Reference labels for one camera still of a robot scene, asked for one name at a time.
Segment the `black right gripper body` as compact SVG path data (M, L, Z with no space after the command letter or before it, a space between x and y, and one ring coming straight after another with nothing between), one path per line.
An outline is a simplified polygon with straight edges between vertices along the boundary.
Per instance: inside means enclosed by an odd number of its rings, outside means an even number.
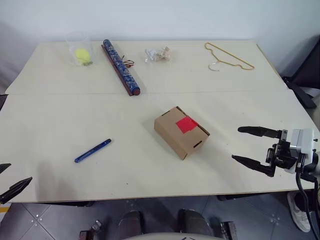
M288 131L268 130L266 136L278 139L278 143L273 144L272 148L267 150L266 162L269 167L275 171L276 167L289 170L297 161L297 157L292 156L290 150L290 142L287 141Z

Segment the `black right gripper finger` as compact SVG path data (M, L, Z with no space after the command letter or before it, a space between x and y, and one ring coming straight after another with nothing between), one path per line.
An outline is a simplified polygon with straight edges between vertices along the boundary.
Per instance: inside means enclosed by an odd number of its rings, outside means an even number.
M231 157L245 167L263 173L268 177L273 177L275 174L276 166L273 162L271 162L269 165L262 165L259 161L253 160L251 158L238 155L232 155Z
M281 130L273 130L261 126L241 126L237 129L240 133L247 133L257 137L269 137L280 139L282 136Z

